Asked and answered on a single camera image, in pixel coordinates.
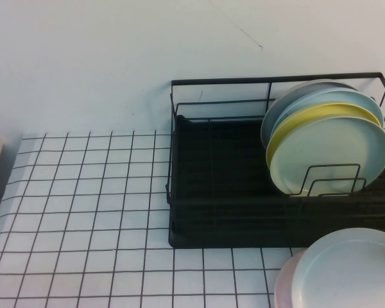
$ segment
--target yellow plate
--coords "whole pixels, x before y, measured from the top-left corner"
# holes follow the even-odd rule
[[[378,126],[381,126],[379,120],[374,116],[373,113],[363,107],[354,104],[344,103],[342,101],[326,101],[324,103],[305,107],[297,112],[294,112],[285,120],[283,120],[273,132],[273,135],[269,140],[266,152],[268,168],[270,168],[272,156],[274,155],[278,145],[291,130],[313,119],[322,116],[329,116],[331,114],[348,114],[359,116],[374,122]]]

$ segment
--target grid pattern countertop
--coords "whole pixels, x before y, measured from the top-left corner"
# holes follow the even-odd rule
[[[169,141],[26,136],[0,206],[0,307],[273,307],[299,248],[169,246]]]

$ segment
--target black dish rack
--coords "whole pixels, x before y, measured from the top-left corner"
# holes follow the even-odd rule
[[[385,169],[366,185],[366,180],[359,177],[360,166],[350,164],[356,166],[357,173],[349,180],[363,189],[353,192],[352,188],[350,194],[339,196],[288,196],[270,178],[260,129],[274,100],[271,93],[275,85],[290,87],[315,79],[375,82],[382,87],[375,99],[380,106],[385,102],[385,78],[381,73],[171,82],[171,148],[166,185],[171,246],[306,247],[342,228],[385,231]],[[255,84],[262,86],[260,98],[175,103],[176,87]],[[248,103],[255,105],[257,114],[210,115],[229,109],[231,104]],[[183,114],[186,107],[196,109],[199,116]],[[210,112],[206,114],[203,107],[210,107]]]

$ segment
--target wall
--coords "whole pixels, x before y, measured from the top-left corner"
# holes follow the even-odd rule
[[[385,0],[0,0],[1,181],[23,132],[167,128],[172,79],[359,71]]]

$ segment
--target stack of plates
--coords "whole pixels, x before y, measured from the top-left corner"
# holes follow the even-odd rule
[[[385,232],[350,228],[292,257],[275,283],[275,308],[385,308]]]
[[[261,126],[271,178],[299,196],[358,191],[385,168],[383,125],[378,104],[349,85],[314,80],[292,88]],[[331,166],[309,168],[316,165]]]

